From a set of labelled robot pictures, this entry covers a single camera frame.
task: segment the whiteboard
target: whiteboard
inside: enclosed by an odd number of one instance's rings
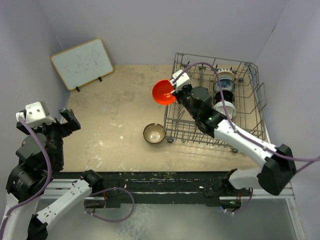
[[[100,38],[52,55],[51,62],[68,90],[74,90],[114,70]]]

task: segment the beige countertop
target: beige countertop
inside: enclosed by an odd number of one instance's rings
[[[64,171],[228,171],[256,167],[242,153],[180,140],[149,144],[147,124],[164,123],[165,106],[152,88],[171,76],[171,65],[117,65],[114,72],[70,94],[81,130],[64,139]]]

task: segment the floor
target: floor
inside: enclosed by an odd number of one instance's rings
[[[256,167],[242,153],[204,143],[151,145],[150,123],[164,123],[165,106],[152,88],[171,76],[171,65],[117,65],[114,72],[72,91],[67,105],[81,130],[64,139],[64,171],[229,171]]]
[[[40,201],[38,209],[46,207]],[[96,209],[102,218],[118,220],[131,210]],[[240,214],[201,204],[136,204],[133,214],[109,223],[84,214],[83,202],[73,207],[48,232],[47,240],[296,240],[285,199],[254,199]]]

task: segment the mug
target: mug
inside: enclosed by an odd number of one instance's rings
[[[222,78],[222,79],[220,79],[220,83],[221,83],[222,90],[228,90],[232,94],[235,92],[236,85],[235,85],[234,81],[230,80],[229,78]],[[213,84],[213,91],[215,93],[220,91],[218,81],[216,81]]]
[[[231,91],[228,90],[222,90],[223,98],[225,101],[233,103],[235,101],[235,96]],[[220,91],[216,92],[213,98],[213,105],[217,104],[218,102],[221,102],[221,93]]]
[[[227,110],[229,118],[232,119],[236,115],[235,105],[233,105],[231,102],[228,102],[228,101],[224,101],[224,104],[225,104],[225,108]],[[213,109],[215,109],[219,113],[222,113],[223,115],[226,115],[222,101],[220,101],[216,105],[214,105]]]

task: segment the metal dish rack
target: metal dish rack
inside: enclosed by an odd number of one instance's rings
[[[218,70],[231,69],[234,73],[235,91],[234,105],[236,115],[232,121],[240,128],[266,141],[266,127],[262,110],[266,106],[264,84],[259,81],[258,67],[251,62],[223,59],[217,57],[200,56],[186,53],[176,53],[172,73],[187,67],[188,63],[208,62]],[[205,87],[214,97],[214,72],[206,66],[193,66],[188,72],[193,86]],[[164,111],[164,130],[168,143],[181,140],[183,143],[204,143],[212,146],[230,147],[233,152],[238,150],[228,143],[212,138],[202,133],[196,126],[185,108],[174,102],[166,106]]]

